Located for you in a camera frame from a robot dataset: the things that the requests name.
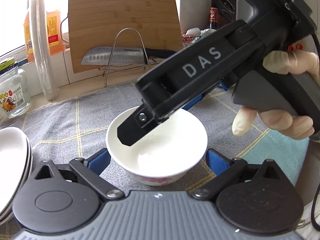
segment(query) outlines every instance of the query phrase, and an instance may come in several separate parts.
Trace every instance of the white cross logo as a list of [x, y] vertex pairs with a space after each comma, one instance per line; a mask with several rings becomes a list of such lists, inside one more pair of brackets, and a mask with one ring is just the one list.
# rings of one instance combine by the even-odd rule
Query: white cross logo
[[153, 195], [155, 198], [159, 199], [159, 198], [162, 198], [163, 195], [161, 193], [157, 193], [155, 195]]

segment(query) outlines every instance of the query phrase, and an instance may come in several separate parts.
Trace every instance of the glass jar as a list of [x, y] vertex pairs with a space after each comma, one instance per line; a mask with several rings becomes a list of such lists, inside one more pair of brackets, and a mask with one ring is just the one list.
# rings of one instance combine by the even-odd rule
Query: glass jar
[[23, 114], [31, 105], [27, 75], [17, 62], [0, 70], [0, 104], [9, 118]]

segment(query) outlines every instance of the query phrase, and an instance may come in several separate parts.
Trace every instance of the finger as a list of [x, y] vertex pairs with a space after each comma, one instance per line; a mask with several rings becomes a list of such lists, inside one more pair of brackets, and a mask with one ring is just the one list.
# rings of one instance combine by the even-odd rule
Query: finger
[[292, 125], [292, 116], [284, 110], [260, 112], [259, 116], [266, 126], [272, 130], [285, 130]]
[[309, 136], [313, 135], [315, 132], [315, 129], [313, 127], [311, 127], [307, 132], [303, 133], [302, 135], [296, 137], [296, 138], [293, 138], [295, 140], [303, 140], [305, 138], [308, 138]]
[[309, 116], [298, 116], [293, 119], [292, 125], [280, 132], [283, 135], [289, 136], [293, 139], [299, 138], [304, 133], [307, 133], [313, 126], [313, 120]]
[[272, 73], [301, 74], [309, 72], [320, 86], [319, 57], [304, 50], [292, 52], [272, 51], [263, 59], [263, 66]]
[[235, 136], [242, 136], [249, 131], [258, 111], [242, 106], [232, 123], [232, 132]]

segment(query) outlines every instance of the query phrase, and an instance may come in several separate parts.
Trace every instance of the camera lens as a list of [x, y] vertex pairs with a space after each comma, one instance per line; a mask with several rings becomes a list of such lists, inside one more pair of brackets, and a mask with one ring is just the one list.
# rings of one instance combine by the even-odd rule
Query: camera lens
[[232, 16], [230, 15], [230, 13], [228, 13], [226, 10], [222, 10], [224, 16], [230, 21], [232, 22], [233, 19], [232, 19]]
[[223, 4], [223, 6], [229, 11], [234, 13], [235, 12], [235, 8], [233, 7], [233, 5], [228, 1], [228, 0], [220, 0], [220, 3]]

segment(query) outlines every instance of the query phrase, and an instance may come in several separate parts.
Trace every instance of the fruit picture on label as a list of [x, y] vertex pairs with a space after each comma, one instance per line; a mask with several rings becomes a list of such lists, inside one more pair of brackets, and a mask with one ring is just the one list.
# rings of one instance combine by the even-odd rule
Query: fruit picture on label
[[9, 112], [16, 108], [16, 104], [14, 102], [15, 100], [12, 97], [3, 98], [3, 101], [1, 102], [2, 108]]

